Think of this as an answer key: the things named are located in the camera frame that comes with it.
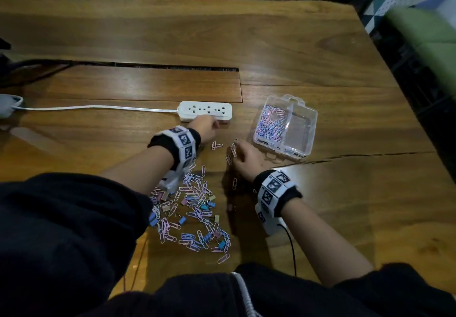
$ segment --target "wooden table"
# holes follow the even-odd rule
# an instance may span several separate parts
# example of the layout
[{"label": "wooden table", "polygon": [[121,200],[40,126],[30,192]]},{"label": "wooden table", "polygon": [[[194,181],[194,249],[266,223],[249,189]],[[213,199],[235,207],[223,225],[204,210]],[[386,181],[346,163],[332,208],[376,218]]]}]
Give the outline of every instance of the wooden table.
[{"label": "wooden table", "polygon": [[[238,68],[236,71],[76,66],[2,92],[33,107],[87,104],[176,108],[223,101],[233,119],[216,141],[251,140],[268,95],[292,94],[318,111],[314,148],[287,170],[305,200],[376,267],[411,263],[456,293],[456,189],[368,38],[356,12],[327,2],[242,0],[0,0],[0,37],[14,59],[53,58]],[[96,174],[174,126],[173,114],[114,110],[16,112],[0,121],[0,180],[48,171]],[[232,271],[257,261],[291,274],[286,234],[265,238],[248,187],[230,190],[225,151],[206,148],[216,213],[232,234],[231,258],[138,240],[127,289],[154,291],[173,275]],[[281,158],[271,164],[288,164]],[[237,206],[226,213],[227,203]],[[188,222],[195,231],[198,223]],[[295,244],[298,275],[316,280]],[[122,291],[120,282],[113,294]]]}]

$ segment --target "plastic container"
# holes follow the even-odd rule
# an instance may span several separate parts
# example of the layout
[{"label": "plastic container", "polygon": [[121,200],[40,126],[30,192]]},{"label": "plastic container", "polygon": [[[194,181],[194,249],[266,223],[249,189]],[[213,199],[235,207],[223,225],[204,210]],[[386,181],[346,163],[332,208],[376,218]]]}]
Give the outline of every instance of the plastic container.
[{"label": "plastic container", "polygon": [[295,159],[305,158],[312,151],[317,115],[299,97],[269,96],[255,129],[254,142]]}]

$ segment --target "green cushion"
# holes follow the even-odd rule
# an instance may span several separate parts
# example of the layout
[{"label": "green cushion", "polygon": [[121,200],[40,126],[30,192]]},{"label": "green cushion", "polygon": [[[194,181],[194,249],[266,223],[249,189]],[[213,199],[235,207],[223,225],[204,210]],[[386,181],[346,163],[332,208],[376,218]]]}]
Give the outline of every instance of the green cushion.
[{"label": "green cushion", "polygon": [[423,43],[416,48],[416,52],[446,92],[456,96],[456,43]]},{"label": "green cushion", "polygon": [[395,7],[385,17],[414,48],[428,42],[456,43],[456,30],[435,11]]}]

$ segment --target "person's right arm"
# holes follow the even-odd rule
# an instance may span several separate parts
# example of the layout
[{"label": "person's right arm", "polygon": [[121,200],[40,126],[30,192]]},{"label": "person's right arm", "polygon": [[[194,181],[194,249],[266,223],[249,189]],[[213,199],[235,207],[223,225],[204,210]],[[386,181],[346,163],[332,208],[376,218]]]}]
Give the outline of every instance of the person's right arm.
[{"label": "person's right arm", "polygon": [[[239,141],[236,152],[234,165],[248,181],[253,182],[258,174],[267,169],[263,154],[251,144]],[[282,208],[281,216],[324,286],[331,287],[374,270],[366,257],[302,199],[288,201]]]}]

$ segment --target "hand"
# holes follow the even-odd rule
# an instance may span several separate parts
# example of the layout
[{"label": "hand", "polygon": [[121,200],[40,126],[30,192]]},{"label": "hand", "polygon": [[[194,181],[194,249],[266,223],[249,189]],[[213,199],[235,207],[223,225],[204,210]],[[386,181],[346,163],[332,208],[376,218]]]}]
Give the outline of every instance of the hand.
[{"label": "hand", "polygon": [[236,158],[233,158],[234,167],[249,182],[253,182],[258,174],[269,169],[268,163],[257,148],[242,140],[236,142]]},{"label": "hand", "polygon": [[201,144],[205,144],[214,139],[220,124],[213,116],[197,116],[188,127],[196,130],[201,136]]}]

